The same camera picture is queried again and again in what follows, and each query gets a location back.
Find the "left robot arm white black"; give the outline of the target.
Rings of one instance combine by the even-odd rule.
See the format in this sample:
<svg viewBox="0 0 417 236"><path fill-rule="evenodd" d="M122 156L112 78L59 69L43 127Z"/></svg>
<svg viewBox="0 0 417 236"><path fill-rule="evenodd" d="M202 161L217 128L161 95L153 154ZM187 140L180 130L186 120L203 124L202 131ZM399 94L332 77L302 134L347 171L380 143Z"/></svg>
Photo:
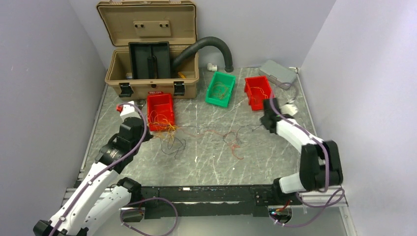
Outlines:
<svg viewBox="0 0 417 236"><path fill-rule="evenodd" d="M148 126L141 118L128 117L100 150L85 179L67 202L49 220L39 220L36 236L91 236L121 207L133 207L142 200L140 183L124 177L110 193L104 191L138 153L139 145L150 140Z"/></svg>

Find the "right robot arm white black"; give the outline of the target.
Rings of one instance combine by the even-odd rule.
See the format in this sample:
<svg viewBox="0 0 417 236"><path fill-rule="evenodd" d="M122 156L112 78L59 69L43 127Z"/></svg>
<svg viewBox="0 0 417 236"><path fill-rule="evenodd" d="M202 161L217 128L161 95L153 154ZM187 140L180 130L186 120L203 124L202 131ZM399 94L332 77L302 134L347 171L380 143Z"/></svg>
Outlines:
<svg viewBox="0 0 417 236"><path fill-rule="evenodd" d="M344 177L337 143L325 141L300 126L293 116L280 112L278 100L263 100L261 124L289 142L300 154L299 171L273 181L271 198L283 204L290 194L326 190L341 185Z"/></svg>

